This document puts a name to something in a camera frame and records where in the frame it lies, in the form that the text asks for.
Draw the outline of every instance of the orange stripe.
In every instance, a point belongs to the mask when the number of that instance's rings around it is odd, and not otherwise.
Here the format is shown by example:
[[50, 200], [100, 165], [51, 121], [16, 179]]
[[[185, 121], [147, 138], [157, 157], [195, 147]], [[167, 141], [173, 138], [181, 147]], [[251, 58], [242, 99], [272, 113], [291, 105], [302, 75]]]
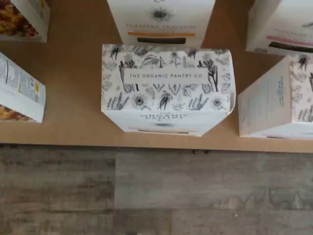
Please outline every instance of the orange stripe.
[[195, 37], [195, 33], [140, 33], [128, 32], [132, 36], [149, 36], [149, 37]]

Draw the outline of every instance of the cardboard box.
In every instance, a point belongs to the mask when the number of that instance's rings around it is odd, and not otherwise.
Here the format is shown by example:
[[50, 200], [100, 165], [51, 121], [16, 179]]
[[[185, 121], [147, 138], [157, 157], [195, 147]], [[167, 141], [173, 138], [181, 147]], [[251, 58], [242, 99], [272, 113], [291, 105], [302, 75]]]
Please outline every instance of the cardboard box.
[[313, 53], [313, 1], [256, 0], [249, 13], [249, 51]]
[[228, 50], [103, 46], [101, 110], [125, 132], [202, 136], [235, 97]]
[[45, 86], [0, 53], [0, 120], [42, 122]]
[[313, 58], [287, 56], [238, 96], [240, 136], [313, 139]]
[[200, 48], [215, 0], [108, 0], [125, 45], [144, 43]]
[[45, 0], [0, 0], [0, 40], [46, 42], [49, 21]]

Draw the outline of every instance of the pink stripe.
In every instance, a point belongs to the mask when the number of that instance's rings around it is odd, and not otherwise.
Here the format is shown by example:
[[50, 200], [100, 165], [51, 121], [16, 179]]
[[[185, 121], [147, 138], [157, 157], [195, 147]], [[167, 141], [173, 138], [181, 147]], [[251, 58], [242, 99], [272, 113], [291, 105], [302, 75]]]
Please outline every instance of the pink stripe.
[[291, 43], [295, 45], [301, 45], [301, 46], [313, 46], [313, 43], [307, 43], [307, 42], [299, 42], [295, 40], [290, 40], [286, 38], [280, 38], [280, 37], [274, 37], [274, 36], [267, 36], [267, 39], [277, 41], [277, 42], [282, 42], [282, 43]]

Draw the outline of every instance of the sunflower illustration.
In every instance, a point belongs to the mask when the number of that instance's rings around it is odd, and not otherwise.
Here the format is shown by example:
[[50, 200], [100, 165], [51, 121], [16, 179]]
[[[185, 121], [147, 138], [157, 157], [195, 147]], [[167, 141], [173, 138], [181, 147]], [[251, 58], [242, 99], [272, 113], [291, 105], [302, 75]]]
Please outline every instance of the sunflower illustration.
[[150, 108], [147, 106], [147, 97], [142, 94], [134, 95], [133, 98], [133, 107], [137, 110], [144, 110]]
[[156, 8], [151, 13], [152, 18], [158, 22], [167, 22], [174, 16], [173, 12], [163, 7]]
[[212, 99], [211, 107], [215, 110], [225, 109], [223, 107], [223, 100], [220, 97], [215, 97], [214, 99]]

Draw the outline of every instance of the packaging box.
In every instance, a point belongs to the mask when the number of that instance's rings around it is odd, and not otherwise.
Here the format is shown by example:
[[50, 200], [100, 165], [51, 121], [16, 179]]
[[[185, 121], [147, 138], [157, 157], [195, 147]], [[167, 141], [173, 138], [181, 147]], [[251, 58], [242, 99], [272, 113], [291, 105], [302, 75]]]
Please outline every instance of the packaging box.
[[200, 48], [215, 0], [108, 0], [125, 45], [181, 44]]
[[45, 86], [0, 53], [0, 120], [42, 122]]
[[249, 51], [313, 53], [313, 1], [256, 0], [249, 13]]
[[0, 40], [46, 42], [49, 21], [45, 0], [0, 0]]
[[103, 45], [101, 110], [125, 132], [202, 136], [235, 99], [228, 50]]
[[287, 56], [238, 96], [240, 136], [313, 139], [313, 58]]

